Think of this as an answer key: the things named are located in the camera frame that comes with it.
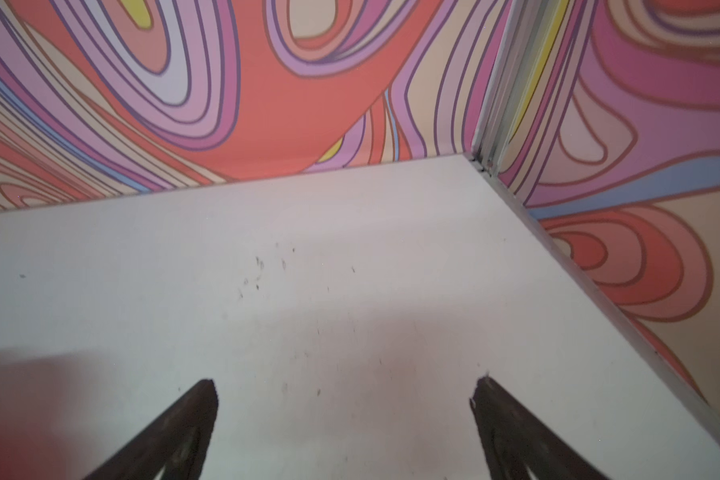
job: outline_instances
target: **patterned backdrop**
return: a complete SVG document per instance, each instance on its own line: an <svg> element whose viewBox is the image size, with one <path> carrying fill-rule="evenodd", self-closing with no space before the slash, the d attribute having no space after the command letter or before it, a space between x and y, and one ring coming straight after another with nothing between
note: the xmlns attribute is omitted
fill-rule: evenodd
<svg viewBox="0 0 720 480"><path fill-rule="evenodd" d="M470 145L504 0L0 0L0 210Z"/></svg>
<svg viewBox="0 0 720 480"><path fill-rule="evenodd" d="M720 414L720 0L563 1L500 178Z"/></svg>

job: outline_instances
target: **swirl pattern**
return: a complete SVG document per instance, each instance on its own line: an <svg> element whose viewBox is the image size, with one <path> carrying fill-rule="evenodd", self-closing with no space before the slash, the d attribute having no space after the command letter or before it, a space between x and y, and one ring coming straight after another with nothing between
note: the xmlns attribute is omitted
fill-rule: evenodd
<svg viewBox="0 0 720 480"><path fill-rule="evenodd" d="M720 2L562 2L499 177L720 414Z"/></svg>
<svg viewBox="0 0 720 480"><path fill-rule="evenodd" d="M464 151L507 0L0 0L0 210Z"/></svg>

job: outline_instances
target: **table surface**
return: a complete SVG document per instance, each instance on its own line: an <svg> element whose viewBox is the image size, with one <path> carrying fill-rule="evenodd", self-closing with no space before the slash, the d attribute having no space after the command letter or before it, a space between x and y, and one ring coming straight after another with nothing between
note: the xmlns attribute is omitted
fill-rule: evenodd
<svg viewBox="0 0 720 480"><path fill-rule="evenodd" d="M614 479L720 479L462 157L0 214L3 478L80 478L207 377L204 478L488 478L486 372Z"/></svg>

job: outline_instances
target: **patterned wall panel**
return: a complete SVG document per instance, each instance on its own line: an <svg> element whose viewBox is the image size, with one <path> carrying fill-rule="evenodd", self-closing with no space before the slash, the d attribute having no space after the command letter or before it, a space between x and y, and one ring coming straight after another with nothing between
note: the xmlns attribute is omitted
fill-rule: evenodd
<svg viewBox="0 0 720 480"><path fill-rule="evenodd" d="M720 0L554 25L500 178L720 414Z"/></svg>
<svg viewBox="0 0 720 480"><path fill-rule="evenodd" d="M505 0L0 0L0 210L465 150Z"/></svg>

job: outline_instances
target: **psychedelic wallpaper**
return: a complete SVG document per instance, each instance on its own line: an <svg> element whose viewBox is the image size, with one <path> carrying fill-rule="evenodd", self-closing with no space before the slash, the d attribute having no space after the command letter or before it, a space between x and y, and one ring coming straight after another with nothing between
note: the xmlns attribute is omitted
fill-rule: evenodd
<svg viewBox="0 0 720 480"><path fill-rule="evenodd" d="M563 0L499 178L720 414L720 0Z"/></svg>
<svg viewBox="0 0 720 480"><path fill-rule="evenodd" d="M0 210L452 154L506 0L0 0Z"/></svg>

